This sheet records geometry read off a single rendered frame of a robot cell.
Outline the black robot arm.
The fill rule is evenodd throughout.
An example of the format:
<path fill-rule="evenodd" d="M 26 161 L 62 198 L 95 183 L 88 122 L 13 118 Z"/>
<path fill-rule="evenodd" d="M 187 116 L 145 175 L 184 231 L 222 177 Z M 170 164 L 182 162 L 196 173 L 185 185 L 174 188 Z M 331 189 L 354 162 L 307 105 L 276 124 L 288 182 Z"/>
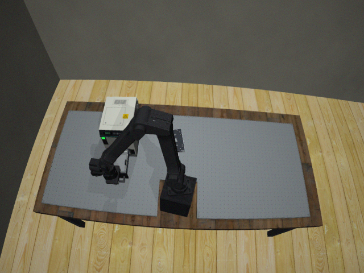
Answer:
<path fill-rule="evenodd" d="M 92 176 L 103 175 L 105 180 L 111 180 L 108 175 L 115 173 L 114 163 L 116 159 L 135 140 L 139 141 L 145 133 L 155 134 L 158 137 L 169 177 L 166 179 L 168 195 L 190 195 L 192 193 L 190 179 L 186 179 L 185 165 L 180 162 L 177 152 L 173 133 L 173 115 L 152 109 L 146 105 L 138 109 L 135 117 L 131 119 L 127 127 L 111 146 L 104 150 L 101 159 L 91 158 L 89 169 Z"/>

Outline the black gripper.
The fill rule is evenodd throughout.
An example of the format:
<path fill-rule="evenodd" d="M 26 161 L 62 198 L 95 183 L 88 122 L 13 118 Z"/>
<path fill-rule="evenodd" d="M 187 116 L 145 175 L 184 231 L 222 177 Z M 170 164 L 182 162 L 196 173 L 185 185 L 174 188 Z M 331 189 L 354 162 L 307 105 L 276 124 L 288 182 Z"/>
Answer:
<path fill-rule="evenodd" d="M 115 166 L 115 173 L 113 175 L 108 175 L 111 177 L 111 180 L 106 180 L 106 184 L 119 184 L 119 176 L 120 176 L 120 166 Z"/>

